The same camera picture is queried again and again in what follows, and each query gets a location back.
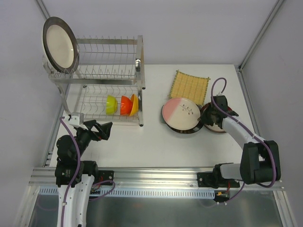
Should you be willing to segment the cream plate dark patterned rim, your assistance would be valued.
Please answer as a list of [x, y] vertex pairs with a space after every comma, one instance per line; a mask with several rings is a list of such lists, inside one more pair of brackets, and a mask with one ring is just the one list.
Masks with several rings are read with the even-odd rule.
[[173, 128], [173, 127], [170, 127], [169, 125], [168, 125], [168, 127], [171, 129], [171, 130], [173, 130], [173, 131], [175, 131], [175, 132], [177, 132], [177, 133], [180, 133], [180, 134], [193, 134], [193, 133], [196, 133], [196, 132], [198, 132], [199, 130], [201, 130], [202, 128], [203, 128], [203, 124], [202, 123], [198, 123], [194, 128], [192, 128], [192, 129], [189, 129], [189, 130], [178, 130], [178, 129], [175, 129], [175, 128]]

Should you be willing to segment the pink and cream floral plate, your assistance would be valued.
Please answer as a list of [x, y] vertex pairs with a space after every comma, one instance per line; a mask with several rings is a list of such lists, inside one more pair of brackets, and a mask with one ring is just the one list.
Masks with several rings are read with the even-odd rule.
[[199, 123], [200, 110], [191, 100], [172, 98], [162, 107], [165, 123], [173, 129], [185, 131], [196, 127]]

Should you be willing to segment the yellow woven bamboo mat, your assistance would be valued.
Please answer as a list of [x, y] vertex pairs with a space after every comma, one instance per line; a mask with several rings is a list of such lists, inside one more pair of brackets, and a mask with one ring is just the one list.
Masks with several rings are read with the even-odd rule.
[[168, 97], [186, 98], [193, 101], [196, 105], [203, 106], [209, 81], [209, 77], [196, 77], [177, 70]]

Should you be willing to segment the cream plate with metallic rim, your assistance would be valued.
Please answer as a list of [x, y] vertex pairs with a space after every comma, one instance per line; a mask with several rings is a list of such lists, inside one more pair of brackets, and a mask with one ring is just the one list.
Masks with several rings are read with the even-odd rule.
[[77, 70], [80, 60], [78, 42], [63, 19], [50, 17], [45, 21], [42, 45], [46, 59], [56, 71], [73, 74]]

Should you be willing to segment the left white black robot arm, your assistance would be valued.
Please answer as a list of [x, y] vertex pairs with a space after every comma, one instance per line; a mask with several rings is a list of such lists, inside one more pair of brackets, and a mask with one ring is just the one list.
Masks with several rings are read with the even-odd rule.
[[84, 227], [87, 224], [88, 203], [93, 200], [90, 198], [92, 189], [104, 184], [115, 188], [116, 184], [112, 179], [99, 180], [96, 161], [82, 161], [81, 156], [91, 141], [108, 140], [113, 124], [86, 121], [74, 127], [76, 134], [73, 135], [64, 119], [61, 117], [60, 123], [67, 134], [56, 143], [57, 164], [54, 173], [59, 199], [57, 226]]

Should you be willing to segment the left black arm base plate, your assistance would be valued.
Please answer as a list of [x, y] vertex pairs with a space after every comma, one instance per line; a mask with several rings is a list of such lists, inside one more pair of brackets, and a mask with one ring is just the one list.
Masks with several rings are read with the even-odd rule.
[[100, 184], [100, 186], [101, 185], [110, 185], [110, 186], [112, 186], [113, 183], [111, 181], [113, 181], [113, 180], [114, 180], [114, 171], [112, 171], [112, 170], [99, 170], [94, 183], [102, 182]]

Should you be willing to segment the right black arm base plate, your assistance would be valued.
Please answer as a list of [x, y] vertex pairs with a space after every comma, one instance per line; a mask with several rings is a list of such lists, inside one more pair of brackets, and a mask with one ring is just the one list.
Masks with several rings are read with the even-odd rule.
[[214, 188], [213, 174], [210, 172], [198, 172], [197, 174], [198, 187]]

